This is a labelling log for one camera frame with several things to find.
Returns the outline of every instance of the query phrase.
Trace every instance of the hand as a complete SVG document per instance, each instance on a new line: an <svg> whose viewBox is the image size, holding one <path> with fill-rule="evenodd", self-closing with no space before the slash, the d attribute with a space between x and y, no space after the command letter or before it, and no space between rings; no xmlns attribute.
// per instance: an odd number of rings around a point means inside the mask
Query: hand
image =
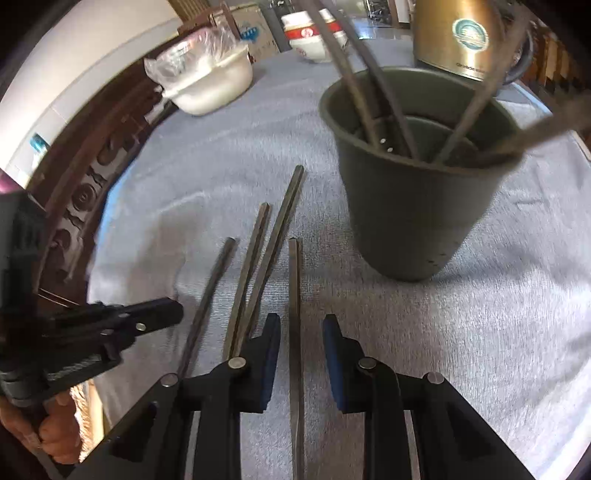
<svg viewBox="0 0 591 480"><path fill-rule="evenodd" d="M69 392L45 403L48 416L41 422L39 435L22 412L0 397L0 421L31 452L42 448L57 463L76 463L82 448L80 428L74 417L76 405Z"/></svg>

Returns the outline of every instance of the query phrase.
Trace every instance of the kettle handle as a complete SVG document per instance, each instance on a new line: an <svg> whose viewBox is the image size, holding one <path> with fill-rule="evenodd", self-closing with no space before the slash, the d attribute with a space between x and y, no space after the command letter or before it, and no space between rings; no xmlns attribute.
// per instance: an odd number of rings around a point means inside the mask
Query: kettle handle
<svg viewBox="0 0 591 480"><path fill-rule="evenodd" d="M531 62L534 59L534 38L531 35L531 31L527 31L527 37L521 47L521 57L515 65L513 65L507 72L507 77L503 81L504 85L514 82L521 77L528 68L530 68Z"/></svg>

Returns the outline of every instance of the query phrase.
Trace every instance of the electric kettle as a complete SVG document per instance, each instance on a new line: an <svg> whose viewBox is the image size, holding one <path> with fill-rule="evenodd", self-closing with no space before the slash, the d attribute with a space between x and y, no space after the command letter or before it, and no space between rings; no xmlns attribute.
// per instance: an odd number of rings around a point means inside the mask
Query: electric kettle
<svg viewBox="0 0 591 480"><path fill-rule="evenodd" d="M414 57L439 69L483 80L505 38L501 13L491 0L417 0L413 19ZM505 83L521 77L534 54L531 32Z"/></svg>

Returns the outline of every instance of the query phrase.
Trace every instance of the white bowl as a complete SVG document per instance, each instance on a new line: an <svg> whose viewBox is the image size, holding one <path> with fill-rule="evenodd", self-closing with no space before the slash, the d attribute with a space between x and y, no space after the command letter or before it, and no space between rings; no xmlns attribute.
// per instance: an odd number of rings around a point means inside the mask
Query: white bowl
<svg viewBox="0 0 591 480"><path fill-rule="evenodd" d="M202 70L183 79L182 84L163 91L183 112L205 115L229 104L252 83L248 46L239 46L208 73Z"/></svg>
<svg viewBox="0 0 591 480"><path fill-rule="evenodd" d="M320 14L331 31L334 32L335 38L344 50L347 46L347 35L326 8L320 10ZM308 12L303 11L284 15L281 17L281 21L291 48L302 57L312 61L330 61L330 54L324 46L322 37L318 34Z"/></svg>
<svg viewBox="0 0 591 480"><path fill-rule="evenodd" d="M339 42L340 47L344 50L347 46L347 35L345 32L335 32L335 38ZM302 57L308 60L322 62L330 61L330 53L322 37L316 35L310 38L301 38L299 40L290 41L291 48L297 51Z"/></svg>

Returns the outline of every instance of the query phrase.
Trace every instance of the cardboard box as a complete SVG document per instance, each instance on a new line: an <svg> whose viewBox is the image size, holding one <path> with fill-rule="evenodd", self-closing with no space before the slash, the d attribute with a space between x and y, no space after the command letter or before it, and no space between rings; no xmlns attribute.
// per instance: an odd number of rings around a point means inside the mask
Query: cardboard box
<svg viewBox="0 0 591 480"><path fill-rule="evenodd" d="M238 25L240 36L250 44L248 51L254 61L261 61L279 53L271 29L257 4L237 5L230 10ZM214 20L216 25L228 24L221 13L215 15Z"/></svg>

